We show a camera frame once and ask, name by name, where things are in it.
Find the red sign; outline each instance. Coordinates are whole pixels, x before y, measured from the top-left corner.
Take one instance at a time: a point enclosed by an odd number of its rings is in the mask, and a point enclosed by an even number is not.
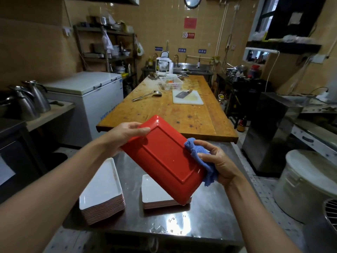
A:
[[[195,33],[183,32],[183,38],[194,39]]]
[[[196,29],[196,18],[185,18],[184,28]]]

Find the hand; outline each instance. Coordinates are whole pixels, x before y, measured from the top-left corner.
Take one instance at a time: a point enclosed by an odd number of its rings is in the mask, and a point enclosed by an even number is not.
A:
[[[211,154],[198,153],[198,156],[203,161],[215,164],[215,167],[219,172],[218,182],[224,187],[229,185],[234,178],[243,177],[242,172],[221,148],[203,140],[195,140],[194,144],[203,146],[210,151]]]
[[[143,137],[150,132],[149,127],[138,128],[140,125],[141,123],[139,122],[123,122],[100,136],[96,141],[106,145],[108,156],[113,157],[122,151],[120,147],[128,142],[130,138]]]

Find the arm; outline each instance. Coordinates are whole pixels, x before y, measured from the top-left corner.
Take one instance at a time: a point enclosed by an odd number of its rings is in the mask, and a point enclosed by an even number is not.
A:
[[[150,128],[121,123],[0,205],[0,252],[42,252],[98,168]]]
[[[218,182],[226,191],[249,253],[300,253],[301,251],[276,224],[259,201],[253,188],[236,165],[218,147],[195,140],[211,154],[199,153],[203,161],[212,162],[219,171]]]

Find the wall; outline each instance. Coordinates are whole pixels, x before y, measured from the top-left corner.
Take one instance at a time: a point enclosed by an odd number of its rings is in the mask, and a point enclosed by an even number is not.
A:
[[[234,51],[229,51],[227,58],[227,62],[233,63],[233,65],[238,65],[242,61],[258,1],[242,0],[240,2],[232,37],[232,44],[235,44],[236,48]],[[89,15],[88,8],[95,3],[66,0],[66,4],[71,23],[76,24],[86,20]],[[235,4],[237,4],[236,1],[229,2],[218,54],[221,59],[225,54],[224,50],[234,15]],[[138,75],[141,74],[140,68],[145,66],[145,61],[156,52],[155,46],[161,46],[165,50],[166,40],[169,40],[170,57],[173,58],[175,54],[178,54],[180,62],[185,61],[186,54],[199,56],[198,49],[207,50],[206,54],[201,55],[203,57],[215,55],[225,9],[223,5],[219,6],[216,0],[202,0],[195,9],[188,9],[184,4],[184,0],[140,0],[138,7],[119,4],[114,4],[113,6],[110,4],[100,5],[108,9],[116,21],[123,20],[126,24],[133,26],[138,40],[145,50],[145,54],[138,61]],[[197,18],[195,30],[184,29],[184,18],[187,16]],[[185,31],[195,33],[195,39],[183,39],[182,33]],[[90,38],[84,39],[84,42],[86,42],[84,45],[88,46]],[[179,53],[178,48],[186,48],[186,54]],[[188,59],[187,62],[196,63],[197,59]]]
[[[0,88],[22,80],[51,81],[80,71],[63,0],[0,0]]]
[[[322,12],[317,20],[317,28],[312,34],[318,44],[322,44],[319,54],[326,54],[337,37],[337,0],[326,0]],[[301,67],[296,67],[298,55],[280,55],[270,81],[274,83],[279,93],[287,93],[292,85],[302,74]],[[323,64],[310,63],[305,71],[302,81],[295,88],[297,93],[310,93],[312,90],[325,86],[329,81],[337,64],[337,46],[334,47],[329,59]]]

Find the white machine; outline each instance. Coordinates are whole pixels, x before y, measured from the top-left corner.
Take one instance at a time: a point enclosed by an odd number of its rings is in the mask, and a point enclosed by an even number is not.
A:
[[[75,103],[75,108],[48,123],[62,144],[83,147],[103,132],[96,125],[123,101],[122,76],[106,72],[80,72],[46,83],[48,99]]]
[[[166,76],[168,73],[173,73],[173,61],[169,58],[169,53],[163,51],[156,59],[156,74],[158,76]]]

